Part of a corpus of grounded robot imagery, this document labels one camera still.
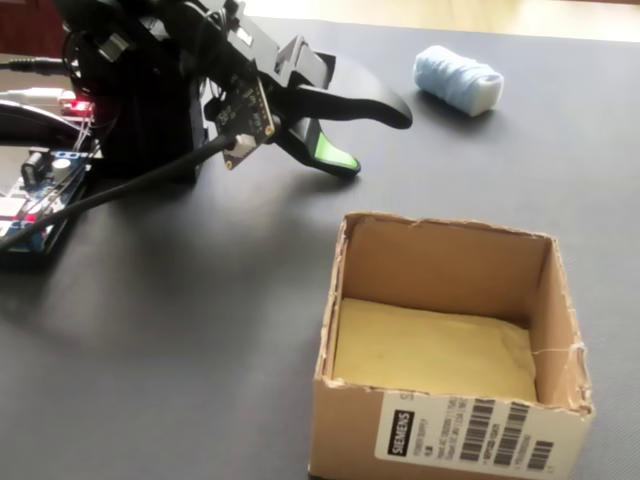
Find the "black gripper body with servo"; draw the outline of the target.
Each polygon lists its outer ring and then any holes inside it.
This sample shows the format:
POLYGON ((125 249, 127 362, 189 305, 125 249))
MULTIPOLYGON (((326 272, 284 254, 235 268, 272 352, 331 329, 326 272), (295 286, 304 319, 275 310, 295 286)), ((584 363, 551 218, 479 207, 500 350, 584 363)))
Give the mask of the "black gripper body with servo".
POLYGON ((328 89, 336 57, 312 50, 300 35, 279 46, 245 14, 243 2, 226 4, 226 26, 234 73, 259 78, 270 110, 282 120, 295 123, 309 117, 306 94, 312 88, 328 89))

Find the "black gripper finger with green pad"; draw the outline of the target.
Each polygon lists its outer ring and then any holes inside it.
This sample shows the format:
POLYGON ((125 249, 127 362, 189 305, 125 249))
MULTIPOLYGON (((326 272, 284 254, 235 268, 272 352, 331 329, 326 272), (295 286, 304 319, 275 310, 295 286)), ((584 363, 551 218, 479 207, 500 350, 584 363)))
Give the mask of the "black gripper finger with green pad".
POLYGON ((302 165, 338 178, 353 178, 361 171, 355 157, 328 140, 318 119, 303 118, 284 127, 282 149, 302 165))

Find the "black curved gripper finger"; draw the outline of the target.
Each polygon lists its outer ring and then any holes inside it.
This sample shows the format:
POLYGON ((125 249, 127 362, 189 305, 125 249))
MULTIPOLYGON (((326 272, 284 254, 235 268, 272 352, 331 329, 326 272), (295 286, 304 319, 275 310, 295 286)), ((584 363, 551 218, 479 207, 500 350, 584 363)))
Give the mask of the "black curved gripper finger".
POLYGON ((333 121, 375 120, 395 129, 413 123, 407 103, 373 72, 348 58, 318 53, 330 79, 324 88, 301 85, 298 105, 303 117, 333 121))

